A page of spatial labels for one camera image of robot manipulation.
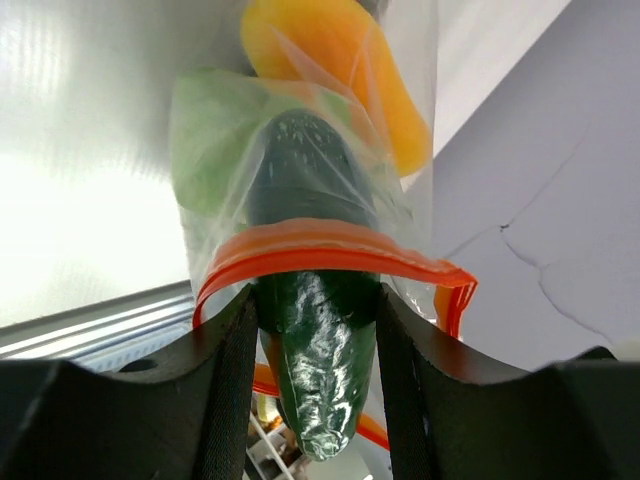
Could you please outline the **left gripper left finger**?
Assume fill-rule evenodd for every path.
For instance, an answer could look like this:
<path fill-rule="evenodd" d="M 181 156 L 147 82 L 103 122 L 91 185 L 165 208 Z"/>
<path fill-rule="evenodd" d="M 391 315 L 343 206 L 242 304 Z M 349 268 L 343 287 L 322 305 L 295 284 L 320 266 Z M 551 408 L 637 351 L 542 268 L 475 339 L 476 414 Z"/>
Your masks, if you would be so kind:
<path fill-rule="evenodd" d="M 257 317 L 242 290 L 214 318 L 117 373 L 1 365 L 5 479 L 238 479 Z"/>

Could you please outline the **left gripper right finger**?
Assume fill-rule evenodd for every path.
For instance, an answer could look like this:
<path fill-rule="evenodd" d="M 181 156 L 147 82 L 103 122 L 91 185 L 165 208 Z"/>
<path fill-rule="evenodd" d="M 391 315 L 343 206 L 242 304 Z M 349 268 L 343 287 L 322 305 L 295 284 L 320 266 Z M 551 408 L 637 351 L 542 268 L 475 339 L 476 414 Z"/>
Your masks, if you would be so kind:
<path fill-rule="evenodd" d="M 397 479 L 635 479 L 639 365 L 592 348 L 528 372 L 418 316 L 389 287 L 376 317 Z"/>

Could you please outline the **clear zip top bag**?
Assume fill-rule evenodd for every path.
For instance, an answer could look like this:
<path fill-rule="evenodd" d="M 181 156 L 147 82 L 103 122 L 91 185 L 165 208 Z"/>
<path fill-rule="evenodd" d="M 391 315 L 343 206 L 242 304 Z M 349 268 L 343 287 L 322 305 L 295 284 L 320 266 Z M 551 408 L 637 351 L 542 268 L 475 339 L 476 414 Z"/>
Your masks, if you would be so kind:
<path fill-rule="evenodd" d="M 403 189 L 433 156 L 434 1 L 244 1 L 248 71 L 173 90 L 171 175 L 202 325 L 250 285 L 273 390 L 317 461 L 361 431 L 384 281 L 457 336 L 476 288 L 427 255 Z"/>

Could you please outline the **green cucumber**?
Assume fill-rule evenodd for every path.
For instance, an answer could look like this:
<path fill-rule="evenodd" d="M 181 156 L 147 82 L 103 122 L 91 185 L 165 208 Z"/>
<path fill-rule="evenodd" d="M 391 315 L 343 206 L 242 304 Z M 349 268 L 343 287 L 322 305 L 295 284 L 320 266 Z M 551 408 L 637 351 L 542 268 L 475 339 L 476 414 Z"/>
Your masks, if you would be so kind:
<path fill-rule="evenodd" d="M 250 225 L 315 218 L 376 227 L 370 186 L 328 122 L 289 110 L 266 125 L 264 140 L 248 197 Z M 254 282 L 282 415 L 314 461 L 335 457 L 356 433 L 369 393 L 379 290 L 379 275 L 358 271 L 295 271 Z"/>

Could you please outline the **green lettuce piece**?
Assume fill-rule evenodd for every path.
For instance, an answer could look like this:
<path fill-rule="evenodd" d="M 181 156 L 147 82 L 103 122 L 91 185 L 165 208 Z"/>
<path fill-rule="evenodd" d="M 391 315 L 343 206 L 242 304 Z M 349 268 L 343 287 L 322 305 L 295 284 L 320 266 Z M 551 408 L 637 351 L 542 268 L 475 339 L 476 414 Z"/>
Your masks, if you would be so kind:
<path fill-rule="evenodd" d="M 267 93 L 258 79 L 221 69 L 197 69 L 173 90 L 169 148 L 178 204 L 216 214 L 231 196 Z"/>

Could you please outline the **yellow mango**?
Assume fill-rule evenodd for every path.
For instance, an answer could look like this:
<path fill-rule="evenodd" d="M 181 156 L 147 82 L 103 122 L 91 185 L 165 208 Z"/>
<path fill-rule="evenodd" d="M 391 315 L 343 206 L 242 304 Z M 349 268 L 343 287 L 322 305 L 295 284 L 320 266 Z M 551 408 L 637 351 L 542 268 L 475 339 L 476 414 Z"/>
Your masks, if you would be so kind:
<path fill-rule="evenodd" d="M 401 77 L 381 26 L 356 1 L 251 1 L 241 40 L 256 73 L 352 96 L 389 141 L 400 176 L 432 157 L 432 133 Z"/>

